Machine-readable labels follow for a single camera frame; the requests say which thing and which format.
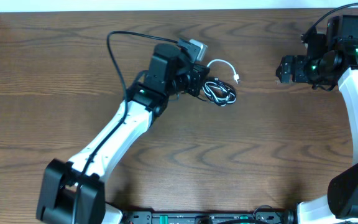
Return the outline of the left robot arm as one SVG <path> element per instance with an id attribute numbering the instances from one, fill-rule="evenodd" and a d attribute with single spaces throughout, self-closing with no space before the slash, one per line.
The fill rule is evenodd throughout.
<path id="1" fill-rule="evenodd" d="M 126 90 L 113 119 L 69 161 L 54 159 L 44 172 L 36 218 L 44 223 L 120 223 L 123 212 L 105 201 L 105 184 L 134 141 L 165 111 L 170 96 L 198 96 L 209 68 L 207 45 L 191 39 L 158 44 L 149 69 Z"/>

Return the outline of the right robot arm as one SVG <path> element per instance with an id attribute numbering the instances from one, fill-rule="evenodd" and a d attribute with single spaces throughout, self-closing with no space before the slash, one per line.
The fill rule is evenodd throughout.
<path id="1" fill-rule="evenodd" d="M 284 223 L 358 223 L 358 16 L 328 20 L 327 32 L 304 38 L 306 55 L 286 55 L 276 70 L 282 83 L 307 83 L 314 90 L 338 88 L 351 127 L 352 165 L 328 186 L 326 195 L 287 211 Z"/>

